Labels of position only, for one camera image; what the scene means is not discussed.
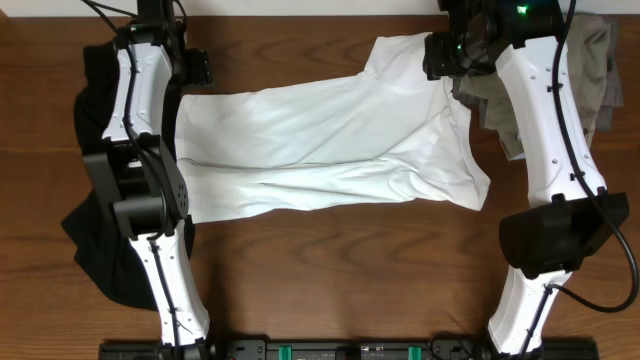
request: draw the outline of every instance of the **black cloth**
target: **black cloth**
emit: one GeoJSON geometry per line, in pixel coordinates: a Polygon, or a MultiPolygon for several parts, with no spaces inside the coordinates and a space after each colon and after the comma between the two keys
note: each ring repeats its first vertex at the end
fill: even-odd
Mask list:
{"type": "MultiPolygon", "coordinates": [[[[113,112],[119,77],[113,43],[86,47],[84,66],[87,87],[76,97],[74,107],[76,137],[83,151],[101,142],[113,112]]],[[[115,222],[105,221],[94,191],[62,221],[62,227],[78,248],[75,261],[107,298],[134,308],[157,310],[140,258],[115,222]]],[[[191,256],[195,227],[190,217],[184,232],[191,256]]]]}

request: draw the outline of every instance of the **wire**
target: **wire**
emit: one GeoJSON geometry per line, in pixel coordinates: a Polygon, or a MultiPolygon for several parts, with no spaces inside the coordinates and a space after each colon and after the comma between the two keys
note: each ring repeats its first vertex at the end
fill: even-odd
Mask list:
{"type": "Polygon", "coordinates": [[[560,99],[560,81],[559,81],[560,61],[562,59],[564,44],[567,41],[567,36],[569,35],[569,29],[571,28],[573,15],[575,14],[575,9],[576,9],[576,0],[571,0],[571,3],[569,5],[569,11],[567,12],[567,19],[565,21],[565,28],[562,33],[562,37],[558,41],[558,47],[556,48],[556,53],[553,59],[553,73],[552,73],[553,100],[555,103],[556,114],[558,116],[558,124],[560,125],[560,132],[562,133],[562,140],[564,141],[564,145],[567,149],[567,154],[569,156],[569,161],[571,162],[571,167],[573,168],[574,176],[578,180],[578,183],[580,184],[584,192],[587,194],[587,197],[589,198],[589,200],[591,200],[595,208],[600,213],[600,216],[602,216],[602,219],[604,220],[604,222],[607,224],[607,226],[611,228],[616,239],[618,239],[618,242],[620,243],[620,246],[622,247],[622,250],[624,251],[626,258],[629,261],[629,268],[631,271],[631,290],[629,292],[629,296],[627,297],[627,299],[624,302],[622,302],[620,305],[601,306],[601,305],[596,305],[584,299],[580,295],[574,293],[573,291],[565,288],[562,285],[549,284],[548,286],[546,286],[545,294],[541,299],[540,304],[538,305],[538,310],[536,311],[536,314],[534,316],[533,323],[530,329],[527,331],[528,333],[525,339],[525,345],[522,348],[522,351],[520,353],[521,357],[524,357],[524,355],[526,354],[531,338],[533,337],[533,334],[535,333],[535,330],[538,327],[538,322],[542,316],[542,312],[546,305],[547,299],[553,293],[553,290],[558,290],[560,292],[565,293],[566,295],[568,295],[575,301],[579,302],[580,304],[588,307],[589,309],[602,312],[602,313],[609,313],[609,314],[621,312],[627,309],[629,306],[631,306],[631,304],[634,303],[634,301],[638,297],[638,264],[636,262],[636,258],[633,255],[633,251],[631,250],[631,247],[629,246],[627,239],[624,237],[624,235],[622,234],[618,226],[613,222],[609,214],[607,214],[607,212],[602,208],[602,206],[598,202],[598,199],[596,198],[596,195],[593,193],[593,191],[591,191],[591,188],[585,181],[584,175],[580,170],[580,165],[578,164],[576,154],[573,151],[573,147],[571,145],[569,131],[567,130],[567,124],[565,122],[564,113],[562,110],[562,102],[560,99]]]}
{"type": "MultiPolygon", "coordinates": [[[[113,24],[113,22],[111,20],[109,20],[109,18],[98,8],[97,4],[93,3],[93,1],[90,0],[80,0],[82,2],[84,2],[85,4],[87,4],[91,9],[93,9],[101,18],[102,20],[104,20],[104,22],[116,33],[116,36],[118,35],[118,29],[116,28],[116,26],[113,24]]],[[[136,68],[136,59],[135,56],[133,55],[133,51],[131,51],[131,47],[130,47],[130,42],[129,39],[127,39],[127,44],[125,46],[125,50],[127,52],[127,55],[129,57],[129,62],[131,63],[131,67],[130,67],[130,71],[131,71],[131,76],[129,78],[129,87],[127,89],[127,98],[125,101],[125,106],[124,106],[124,116],[122,119],[124,128],[125,128],[125,132],[127,134],[127,137],[129,138],[129,141],[131,141],[131,143],[133,144],[134,148],[136,149],[138,156],[140,157],[140,162],[141,163],[145,163],[147,165],[147,168],[149,169],[149,171],[151,172],[151,175],[154,179],[154,181],[156,182],[156,184],[158,184],[158,188],[160,190],[160,198],[162,200],[162,221],[161,221],[161,227],[158,230],[158,232],[147,238],[147,241],[149,241],[151,243],[151,251],[153,253],[153,257],[156,263],[156,268],[158,269],[158,276],[160,278],[160,283],[162,284],[162,291],[164,292],[164,296],[167,299],[167,304],[169,306],[169,312],[171,313],[171,322],[172,322],[172,327],[173,327],[173,339],[174,339],[174,357],[176,359],[179,359],[180,357],[180,344],[179,344],[179,338],[178,338],[178,319],[176,316],[176,308],[173,305],[173,300],[171,299],[171,294],[169,293],[169,287],[167,285],[167,280],[164,276],[164,271],[162,269],[162,264],[160,263],[160,256],[158,254],[158,246],[156,245],[155,240],[159,239],[163,234],[164,231],[167,228],[168,225],[168,209],[167,209],[167,199],[166,199],[166,193],[164,191],[164,188],[162,187],[162,182],[160,181],[160,177],[158,176],[158,173],[156,172],[155,168],[153,167],[153,163],[149,160],[149,158],[147,157],[146,151],[150,152],[150,150],[146,150],[146,149],[142,149],[142,147],[140,146],[140,144],[138,143],[138,141],[136,140],[135,137],[135,132],[132,129],[132,124],[131,124],[131,101],[132,101],[132,95],[133,95],[133,88],[135,86],[135,81],[136,81],[136,74],[138,72],[137,68],[136,68]]]]}
{"type": "Polygon", "coordinates": [[[187,30],[187,13],[184,11],[184,6],[182,6],[182,3],[180,2],[180,0],[173,0],[173,2],[178,4],[178,7],[182,12],[182,24],[184,24],[184,30],[186,31],[187,30]]]}
{"type": "Polygon", "coordinates": [[[125,11],[125,10],[122,10],[122,9],[114,8],[114,7],[111,7],[109,5],[100,4],[100,3],[97,3],[97,2],[91,1],[91,0],[87,0],[87,1],[85,1],[85,3],[86,2],[90,2],[91,4],[93,4],[93,5],[95,5],[95,6],[99,7],[99,8],[103,8],[105,10],[113,11],[115,13],[119,13],[119,14],[122,14],[122,15],[127,15],[129,17],[134,18],[134,19],[138,18],[138,15],[136,15],[136,14],[134,14],[132,12],[128,12],[128,11],[125,11]]]}

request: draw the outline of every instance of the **black metal base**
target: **black metal base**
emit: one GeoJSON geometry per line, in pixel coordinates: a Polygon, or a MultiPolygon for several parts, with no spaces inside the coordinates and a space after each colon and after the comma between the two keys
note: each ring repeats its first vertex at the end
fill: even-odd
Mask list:
{"type": "MultiPolygon", "coordinates": [[[[592,340],[545,340],[535,351],[519,356],[496,354],[490,342],[455,335],[427,342],[268,342],[238,340],[216,356],[213,346],[184,348],[179,360],[599,360],[592,340]]],[[[109,343],[100,347],[99,360],[171,360],[170,349],[152,343],[109,343]]]]}

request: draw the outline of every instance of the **gray cloth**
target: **gray cloth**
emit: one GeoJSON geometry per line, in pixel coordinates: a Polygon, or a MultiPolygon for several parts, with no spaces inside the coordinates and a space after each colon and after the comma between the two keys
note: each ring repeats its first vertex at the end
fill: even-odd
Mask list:
{"type": "MultiPolygon", "coordinates": [[[[589,145],[596,128],[610,128],[612,107],[622,103],[622,87],[613,56],[616,41],[611,40],[617,37],[618,26],[613,20],[608,21],[600,16],[578,15],[567,38],[571,88],[589,145]]],[[[524,158],[513,106],[497,74],[459,79],[454,89],[454,96],[464,104],[477,105],[486,99],[486,112],[482,109],[480,112],[480,126],[498,131],[509,159],[524,158]]]]}

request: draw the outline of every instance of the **white cloth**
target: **white cloth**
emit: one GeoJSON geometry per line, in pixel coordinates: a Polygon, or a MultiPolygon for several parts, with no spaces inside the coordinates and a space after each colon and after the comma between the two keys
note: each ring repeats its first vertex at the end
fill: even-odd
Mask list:
{"type": "Polygon", "coordinates": [[[185,96],[176,151],[193,220],[415,198],[480,210],[470,111],[422,72],[426,35],[379,38],[353,77],[185,96]]]}

